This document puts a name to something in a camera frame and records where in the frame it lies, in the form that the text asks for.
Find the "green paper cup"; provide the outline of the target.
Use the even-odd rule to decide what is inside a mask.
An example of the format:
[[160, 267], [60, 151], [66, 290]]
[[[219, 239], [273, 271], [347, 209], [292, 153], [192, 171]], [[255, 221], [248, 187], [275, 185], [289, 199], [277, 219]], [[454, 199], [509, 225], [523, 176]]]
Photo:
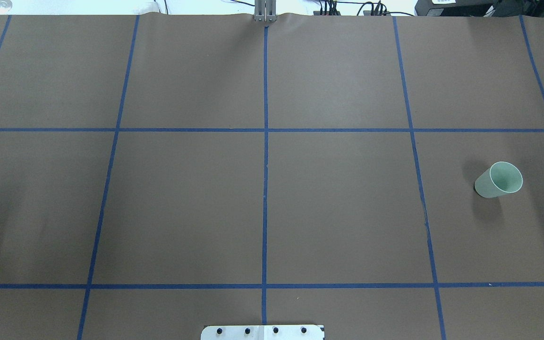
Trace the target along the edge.
[[483, 198], [497, 198], [518, 192], [523, 176], [514, 164], [499, 161], [488, 168], [474, 182], [475, 192]]

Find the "white mounting plate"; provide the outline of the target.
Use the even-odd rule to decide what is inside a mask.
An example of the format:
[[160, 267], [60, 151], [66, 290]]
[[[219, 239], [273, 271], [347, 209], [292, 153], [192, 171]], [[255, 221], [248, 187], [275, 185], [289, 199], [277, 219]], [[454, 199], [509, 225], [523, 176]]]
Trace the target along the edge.
[[315, 324], [210, 325], [201, 340], [324, 340], [324, 326]]

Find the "aluminium frame post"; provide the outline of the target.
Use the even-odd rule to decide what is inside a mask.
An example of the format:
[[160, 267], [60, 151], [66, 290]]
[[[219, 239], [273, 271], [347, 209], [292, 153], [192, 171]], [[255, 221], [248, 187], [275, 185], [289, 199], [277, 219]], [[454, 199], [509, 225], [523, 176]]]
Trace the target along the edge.
[[255, 0], [254, 20], [256, 22], [275, 22], [278, 19], [276, 0]]

